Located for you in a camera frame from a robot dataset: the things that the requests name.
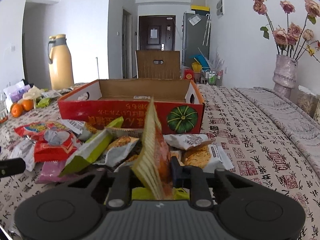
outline green pumpkin illustration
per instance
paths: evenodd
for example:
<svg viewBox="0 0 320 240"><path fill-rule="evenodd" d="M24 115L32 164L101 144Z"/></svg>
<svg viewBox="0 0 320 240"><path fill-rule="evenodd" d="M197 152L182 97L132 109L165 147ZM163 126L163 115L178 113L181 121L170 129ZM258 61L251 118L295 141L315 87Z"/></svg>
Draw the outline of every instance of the green pumpkin illustration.
<svg viewBox="0 0 320 240"><path fill-rule="evenodd" d="M189 106L179 106L167 115L167 124L176 133L190 132L198 122L198 113Z"/></svg>

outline cardboard box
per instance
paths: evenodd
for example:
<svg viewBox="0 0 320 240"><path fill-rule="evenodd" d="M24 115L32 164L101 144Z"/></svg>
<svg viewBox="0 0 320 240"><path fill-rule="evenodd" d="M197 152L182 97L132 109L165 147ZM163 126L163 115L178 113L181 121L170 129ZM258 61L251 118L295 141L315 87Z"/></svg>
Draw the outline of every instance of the cardboard box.
<svg viewBox="0 0 320 240"><path fill-rule="evenodd" d="M180 79L180 52L137 50L138 78Z"/></svg>
<svg viewBox="0 0 320 240"><path fill-rule="evenodd" d="M59 98L58 106L62 119L103 127L122 116L123 127L143 128L152 96L163 134L200 133L204 99L191 80L96 80Z"/></svg>

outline brown front door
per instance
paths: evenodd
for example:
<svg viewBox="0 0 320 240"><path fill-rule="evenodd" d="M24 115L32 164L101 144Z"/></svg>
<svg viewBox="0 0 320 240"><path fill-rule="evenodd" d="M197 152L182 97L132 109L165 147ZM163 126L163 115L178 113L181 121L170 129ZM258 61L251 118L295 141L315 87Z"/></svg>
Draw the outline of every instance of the brown front door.
<svg viewBox="0 0 320 240"><path fill-rule="evenodd" d="M140 50L174 50L175 16L140 16Z"/></svg>

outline doorway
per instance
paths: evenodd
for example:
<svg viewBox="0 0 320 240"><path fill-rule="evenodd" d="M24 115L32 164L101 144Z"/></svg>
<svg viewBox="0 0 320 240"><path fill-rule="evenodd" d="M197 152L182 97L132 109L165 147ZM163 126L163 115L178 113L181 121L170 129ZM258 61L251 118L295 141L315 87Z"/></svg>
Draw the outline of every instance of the doorway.
<svg viewBox="0 0 320 240"><path fill-rule="evenodd" d="M174 50L175 16L140 16L139 50Z"/></svg>
<svg viewBox="0 0 320 240"><path fill-rule="evenodd" d="M132 15L123 9L122 15L122 78L132 78Z"/></svg>

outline yellow flower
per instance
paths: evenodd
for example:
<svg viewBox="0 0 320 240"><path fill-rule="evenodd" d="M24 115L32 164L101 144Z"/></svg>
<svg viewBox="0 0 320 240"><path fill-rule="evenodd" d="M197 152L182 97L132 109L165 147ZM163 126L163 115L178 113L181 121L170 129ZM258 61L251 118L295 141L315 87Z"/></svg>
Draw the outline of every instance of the yellow flower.
<svg viewBox="0 0 320 240"><path fill-rule="evenodd" d="M309 52L310 56L313 56L316 53L316 51L313 48L311 48L309 45L307 45L307 52Z"/></svg>

